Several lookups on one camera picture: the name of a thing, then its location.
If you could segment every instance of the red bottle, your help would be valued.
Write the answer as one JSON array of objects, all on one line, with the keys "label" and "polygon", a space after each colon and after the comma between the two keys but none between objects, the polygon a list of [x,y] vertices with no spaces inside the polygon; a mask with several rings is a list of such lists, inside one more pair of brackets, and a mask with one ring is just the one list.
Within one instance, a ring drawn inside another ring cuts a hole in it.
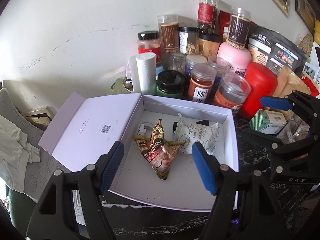
[{"label": "red bottle", "polygon": [[251,62],[248,65],[244,78],[252,87],[250,94],[239,110],[239,115],[245,119],[251,119],[255,113],[262,109],[260,98],[271,96],[278,85],[277,77],[267,67]]}]

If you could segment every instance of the box lid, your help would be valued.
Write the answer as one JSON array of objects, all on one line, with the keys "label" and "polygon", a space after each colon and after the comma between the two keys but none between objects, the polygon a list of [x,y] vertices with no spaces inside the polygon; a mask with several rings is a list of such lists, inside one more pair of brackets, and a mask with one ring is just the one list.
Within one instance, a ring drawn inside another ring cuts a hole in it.
[{"label": "box lid", "polygon": [[140,93],[85,99],[72,93],[39,145],[71,171],[79,171],[120,140]]}]

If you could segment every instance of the open cardboard box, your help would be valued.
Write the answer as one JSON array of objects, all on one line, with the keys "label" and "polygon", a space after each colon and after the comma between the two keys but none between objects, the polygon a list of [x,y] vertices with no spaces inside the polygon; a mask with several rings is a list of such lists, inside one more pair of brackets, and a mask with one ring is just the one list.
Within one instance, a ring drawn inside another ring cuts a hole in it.
[{"label": "open cardboard box", "polygon": [[155,123],[159,119],[162,119],[164,137],[172,140],[178,112],[185,122],[208,119],[210,125],[222,124],[214,155],[220,163],[238,171],[236,133],[230,109],[140,93],[89,99],[73,93],[50,123],[39,145],[69,170],[79,171],[95,163],[120,140],[124,144],[124,158],[111,192],[158,207],[210,212],[215,196],[205,190],[191,155],[177,155],[168,178],[161,180],[132,140],[141,121]]}]

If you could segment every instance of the orange jar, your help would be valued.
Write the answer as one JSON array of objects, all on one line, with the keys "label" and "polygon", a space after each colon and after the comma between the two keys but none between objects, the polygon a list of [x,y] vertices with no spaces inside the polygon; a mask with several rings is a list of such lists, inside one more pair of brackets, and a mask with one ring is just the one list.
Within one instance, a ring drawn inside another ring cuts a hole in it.
[{"label": "orange jar", "polygon": [[192,69],[188,100],[204,103],[209,97],[217,71],[207,64],[197,64]]}]

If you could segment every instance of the patterned fabric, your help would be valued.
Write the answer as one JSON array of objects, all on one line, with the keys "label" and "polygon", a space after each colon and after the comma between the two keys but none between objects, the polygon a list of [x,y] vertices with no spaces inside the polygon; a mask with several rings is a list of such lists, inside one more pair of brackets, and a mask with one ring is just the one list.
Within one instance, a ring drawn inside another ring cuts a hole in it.
[{"label": "patterned fabric", "polygon": [[[18,126],[22,132],[28,135],[27,142],[40,149],[40,162],[27,164],[23,191],[32,200],[38,202],[56,169],[63,170],[65,173],[70,171],[38,145],[44,131],[29,123],[18,112],[10,99],[9,92],[5,88],[0,90],[0,115]],[[73,198],[77,221],[84,225],[79,192],[73,191]]]}]

